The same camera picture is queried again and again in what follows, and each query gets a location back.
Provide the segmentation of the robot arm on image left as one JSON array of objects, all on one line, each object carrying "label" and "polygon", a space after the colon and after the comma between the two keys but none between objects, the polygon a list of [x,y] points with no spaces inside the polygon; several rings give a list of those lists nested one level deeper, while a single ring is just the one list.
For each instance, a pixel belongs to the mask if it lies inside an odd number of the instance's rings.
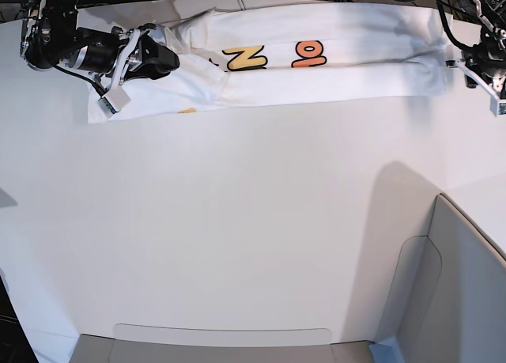
[{"label": "robot arm on image left", "polygon": [[34,70],[88,82],[104,97],[125,81],[158,80],[179,68],[177,54],[155,41],[153,23],[102,32],[77,25],[79,0],[34,0],[23,22],[20,55]]}]

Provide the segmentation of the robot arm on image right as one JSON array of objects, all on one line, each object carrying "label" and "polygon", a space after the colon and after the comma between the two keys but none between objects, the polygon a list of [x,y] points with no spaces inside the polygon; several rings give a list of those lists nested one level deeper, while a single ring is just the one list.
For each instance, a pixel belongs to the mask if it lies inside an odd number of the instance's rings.
[{"label": "robot arm on image right", "polygon": [[461,57],[447,61],[465,75],[466,87],[483,88],[491,97],[495,115],[505,113],[505,0],[456,0],[459,10],[481,26],[479,42],[469,46],[455,38],[444,15],[442,3],[437,4],[440,19],[451,44]]}]

